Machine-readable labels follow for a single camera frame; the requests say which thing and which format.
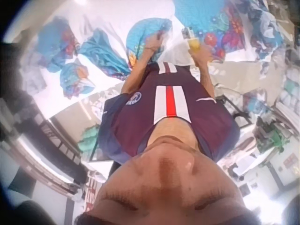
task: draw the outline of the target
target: logo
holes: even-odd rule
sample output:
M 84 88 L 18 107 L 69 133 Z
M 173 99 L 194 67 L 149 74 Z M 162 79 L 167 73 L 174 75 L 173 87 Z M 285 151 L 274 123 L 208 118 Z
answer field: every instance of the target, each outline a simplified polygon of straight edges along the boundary
M 136 92 L 126 104 L 133 105 L 133 104 L 137 103 L 141 99 L 141 97 L 142 97 L 142 94 L 140 92 Z

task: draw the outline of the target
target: neck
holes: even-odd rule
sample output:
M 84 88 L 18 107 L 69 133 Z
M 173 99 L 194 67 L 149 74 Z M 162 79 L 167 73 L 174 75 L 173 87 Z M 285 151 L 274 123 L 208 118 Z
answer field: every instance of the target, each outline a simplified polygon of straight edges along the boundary
M 195 150 L 199 150 L 198 140 L 189 123 L 176 117 L 164 118 L 155 126 L 148 145 L 162 136 L 174 136 Z

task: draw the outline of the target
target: man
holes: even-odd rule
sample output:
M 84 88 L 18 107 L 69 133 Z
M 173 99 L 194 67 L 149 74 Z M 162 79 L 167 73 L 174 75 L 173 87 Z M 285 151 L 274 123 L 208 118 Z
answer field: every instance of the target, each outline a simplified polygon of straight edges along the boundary
M 105 103 L 99 145 L 123 165 L 78 224 L 257 224 L 215 163 L 239 128 L 214 99 L 208 49 L 190 52 L 199 83 L 186 67 L 147 66 L 162 41 L 159 34 L 147 40 L 121 94 Z

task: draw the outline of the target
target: hand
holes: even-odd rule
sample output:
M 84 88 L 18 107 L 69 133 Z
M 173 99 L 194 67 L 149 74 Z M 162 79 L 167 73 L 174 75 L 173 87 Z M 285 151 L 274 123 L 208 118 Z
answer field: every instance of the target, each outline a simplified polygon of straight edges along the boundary
M 164 40 L 164 35 L 161 31 L 151 35 L 146 40 L 145 49 L 151 50 L 153 53 L 160 48 L 162 42 Z
M 191 54 L 196 66 L 199 68 L 207 67 L 207 63 L 212 61 L 211 50 L 206 45 L 200 45 L 199 49 L 190 49 L 188 52 Z

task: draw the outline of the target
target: t-shirt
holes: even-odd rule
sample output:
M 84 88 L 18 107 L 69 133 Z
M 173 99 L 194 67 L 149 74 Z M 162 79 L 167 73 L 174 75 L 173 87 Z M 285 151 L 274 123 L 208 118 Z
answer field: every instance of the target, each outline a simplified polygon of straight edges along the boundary
M 207 93 L 189 67 L 172 63 L 147 66 L 140 89 L 105 102 L 98 142 L 123 164 L 144 151 L 155 125 L 167 117 L 190 124 L 206 156 L 217 162 L 231 151 L 240 129 L 226 108 Z

